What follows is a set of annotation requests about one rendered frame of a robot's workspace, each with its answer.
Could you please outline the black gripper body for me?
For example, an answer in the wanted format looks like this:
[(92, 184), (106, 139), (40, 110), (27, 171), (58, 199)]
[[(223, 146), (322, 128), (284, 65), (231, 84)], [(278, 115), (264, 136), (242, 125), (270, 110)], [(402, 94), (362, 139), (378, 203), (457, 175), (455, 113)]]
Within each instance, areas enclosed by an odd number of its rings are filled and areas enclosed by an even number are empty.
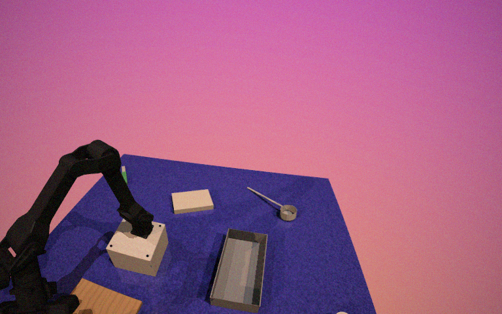
[(45, 277), (39, 277), (28, 283), (13, 285), (10, 295), (15, 295), (15, 301), (0, 303), (0, 314), (73, 314), (80, 305), (78, 297), (73, 295), (60, 296), (56, 301), (47, 302), (45, 294)]

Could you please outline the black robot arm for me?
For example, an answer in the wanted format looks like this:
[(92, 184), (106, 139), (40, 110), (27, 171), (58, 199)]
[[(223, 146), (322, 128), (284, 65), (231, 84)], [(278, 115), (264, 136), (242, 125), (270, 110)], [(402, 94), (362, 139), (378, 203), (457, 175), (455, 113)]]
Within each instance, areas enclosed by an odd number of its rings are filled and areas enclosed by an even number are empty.
[[(94, 140), (62, 156), (31, 209), (20, 216), (0, 242), (0, 290), (21, 285), (41, 276), (38, 257), (45, 254), (50, 223), (77, 177), (102, 173), (118, 199), (120, 216), (132, 225), (131, 234), (146, 239), (154, 225), (153, 214), (132, 196), (122, 174), (117, 149)], [(16, 253), (13, 257), (9, 248)]]

